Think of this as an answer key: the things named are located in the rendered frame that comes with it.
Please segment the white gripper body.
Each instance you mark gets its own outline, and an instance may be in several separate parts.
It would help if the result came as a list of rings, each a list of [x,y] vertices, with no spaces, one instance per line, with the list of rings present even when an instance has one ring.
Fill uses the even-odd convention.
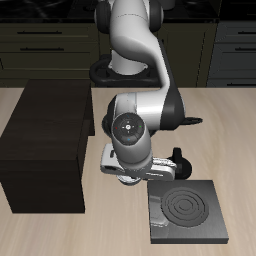
[[[160,181],[173,181],[175,179],[175,171],[177,165],[168,159],[154,158],[151,168],[140,170],[127,170],[120,166],[116,159],[111,160],[109,163],[101,163],[101,171],[106,174],[124,175],[132,178],[139,177],[141,180],[160,180]]]

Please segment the dark grey stove plate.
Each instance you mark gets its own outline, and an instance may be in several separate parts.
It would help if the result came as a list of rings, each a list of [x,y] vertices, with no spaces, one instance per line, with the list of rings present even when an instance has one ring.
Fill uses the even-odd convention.
[[[227,244],[212,180],[148,181],[152,244]]]

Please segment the dark wooden cabinet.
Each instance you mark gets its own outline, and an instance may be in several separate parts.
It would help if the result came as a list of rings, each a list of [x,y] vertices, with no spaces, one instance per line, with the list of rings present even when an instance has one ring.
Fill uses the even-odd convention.
[[[30,80],[0,137],[0,184],[14,213],[83,213],[88,80]]]

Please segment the grey kitchen drawer unit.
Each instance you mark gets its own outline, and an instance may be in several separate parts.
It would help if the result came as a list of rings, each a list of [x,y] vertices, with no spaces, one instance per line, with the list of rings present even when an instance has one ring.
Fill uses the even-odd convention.
[[[207,86],[256,88],[256,21],[218,24]]]

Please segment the dark olive kitchen cupboard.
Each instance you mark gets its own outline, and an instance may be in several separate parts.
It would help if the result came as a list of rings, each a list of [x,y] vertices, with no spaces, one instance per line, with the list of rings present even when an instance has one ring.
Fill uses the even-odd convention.
[[[165,23],[162,40],[176,85],[206,85],[217,25]],[[0,23],[0,87],[29,79],[87,79],[89,68],[111,52],[107,34],[93,23]]]

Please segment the black kitchen countertop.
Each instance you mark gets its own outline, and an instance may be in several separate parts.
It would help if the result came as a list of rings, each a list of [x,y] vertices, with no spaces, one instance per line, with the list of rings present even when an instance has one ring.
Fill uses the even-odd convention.
[[[0,0],[0,23],[93,23],[98,0]],[[256,21],[256,0],[176,0],[164,23]]]

